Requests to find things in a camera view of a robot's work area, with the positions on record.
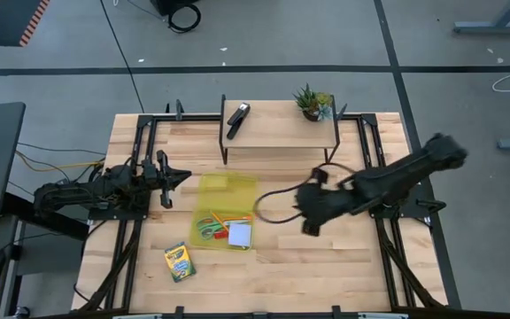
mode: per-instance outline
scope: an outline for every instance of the wooden table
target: wooden table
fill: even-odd
[[[116,116],[107,167],[122,164],[131,153],[137,116]],[[407,155],[399,114],[378,113],[376,117],[387,163]],[[340,121],[339,130],[336,162],[364,168],[357,125]],[[164,150],[171,167],[189,169],[193,176],[171,194],[172,210],[162,208],[158,191],[153,192],[150,218],[141,233],[131,313],[173,313],[176,306],[185,306],[187,313],[330,312],[332,305],[340,305],[342,311],[389,310],[375,223],[368,214],[337,218],[322,227],[320,237],[301,234],[301,220],[282,225],[255,221],[254,246],[249,252],[189,246],[197,274],[178,284],[173,282],[163,252],[188,240],[201,174],[233,170],[257,175],[263,193],[300,183],[312,167],[323,162],[319,149],[230,149],[233,160],[224,166],[218,135],[217,121],[162,122],[158,126],[155,151]],[[346,177],[336,167],[328,171],[331,183]],[[263,213],[276,220],[291,216],[293,195],[262,202]],[[87,296],[110,269],[117,228],[117,222],[107,222],[86,244],[77,285]],[[429,229],[413,220],[402,220],[400,228],[410,268],[432,295],[445,303]],[[393,271],[399,301],[404,304],[400,276],[394,267]],[[122,285],[118,284],[115,305],[120,304]],[[82,304],[83,300],[74,297],[73,308]]]
[[[222,99],[222,131],[220,136],[224,164],[228,149],[252,148],[318,148],[324,150],[326,161],[334,156],[340,144],[337,120],[312,122],[305,118],[296,101],[242,101]],[[251,110],[233,139],[224,137],[227,122],[241,103]],[[336,105],[332,105],[336,114]],[[333,149],[328,156],[328,149]]]

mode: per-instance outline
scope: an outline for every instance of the gray floor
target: gray floor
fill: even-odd
[[[105,1],[131,66],[389,64],[375,7],[368,0],[201,0],[202,23],[187,35],[173,34],[162,21],[124,0],[117,8]],[[150,8],[148,0],[135,1]],[[510,36],[455,35],[452,23],[492,19],[507,2],[383,4],[402,66],[495,66],[510,65]],[[26,48],[0,47],[0,68],[110,66],[124,65],[98,0],[53,0]],[[449,205],[441,219],[462,306],[468,309],[510,311],[510,152],[495,147],[498,137],[510,136],[510,94],[491,91],[501,76],[404,76],[422,142],[441,131],[470,152],[464,168],[432,178],[437,197]],[[307,82],[334,93],[339,105],[348,103],[348,111],[400,111],[391,74],[150,74],[137,75],[135,82],[145,111],[151,113],[162,112],[176,98],[187,112],[216,112],[222,93],[229,98],[290,98]],[[127,75],[0,77],[0,102],[9,101],[27,103],[22,142],[100,152],[106,149],[113,115],[140,111]],[[98,157],[21,149],[55,165]],[[71,176],[79,173],[69,171]],[[11,176],[29,191],[60,178],[31,172],[17,160]],[[10,191],[30,198],[14,187]],[[60,268],[44,263],[56,272],[26,277],[21,304],[34,315],[64,313],[72,299],[80,247],[64,240],[50,245],[36,241],[37,255],[72,262]],[[33,268],[36,257],[31,254]]]

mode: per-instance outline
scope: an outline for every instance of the stapler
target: stapler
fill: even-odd
[[[243,120],[245,120],[250,110],[251,106],[249,104],[241,103],[241,105],[239,105],[234,114],[231,115],[231,117],[228,120],[228,125],[230,125],[231,128],[229,129],[229,132],[226,135],[228,139],[233,139],[236,136],[237,130],[239,130],[239,127],[241,127]]]

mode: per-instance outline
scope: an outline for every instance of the succulent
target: succulent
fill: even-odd
[[[318,103],[320,105],[332,106],[332,95],[329,93],[319,92],[316,94],[316,98],[318,99]]]
[[[332,103],[334,101],[331,94],[314,92],[307,83],[306,88],[302,88],[302,92],[298,91],[294,94],[294,98],[303,112],[317,116],[318,121],[333,118]]]
[[[310,90],[310,86],[308,83],[306,84],[306,88],[302,88],[302,92],[298,91],[298,94],[293,94],[294,98],[297,100],[297,105],[300,107],[302,111],[307,113],[314,113],[318,110],[318,106],[320,105],[318,98],[316,97],[316,92]]]
[[[332,108],[329,105],[318,106],[318,110],[315,111],[313,113],[313,115],[318,116],[318,121],[334,118],[334,115],[332,113]]]

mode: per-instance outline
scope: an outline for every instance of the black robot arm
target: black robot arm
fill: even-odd
[[[191,172],[168,166],[163,151],[157,152],[159,168],[150,159],[141,163],[140,175],[131,169],[128,159],[124,165],[107,168],[103,175],[88,183],[47,183],[35,191],[35,213],[53,214],[69,205],[83,205],[93,220],[142,219],[149,211],[151,192],[162,190],[161,205],[172,208],[169,191],[187,179]]]
[[[298,188],[296,208],[305,218],[302,231],[320,235],[320,226],[344,213],[359,214],[379,205],[393,206],[406,199],[415,184],[436,171],[461,167],[468,153],[450,136],[436,134],[418,152],[388,165],[359,171],[337,184],[337,190],[322,189],[328,173],[317,167],[315,182]]]

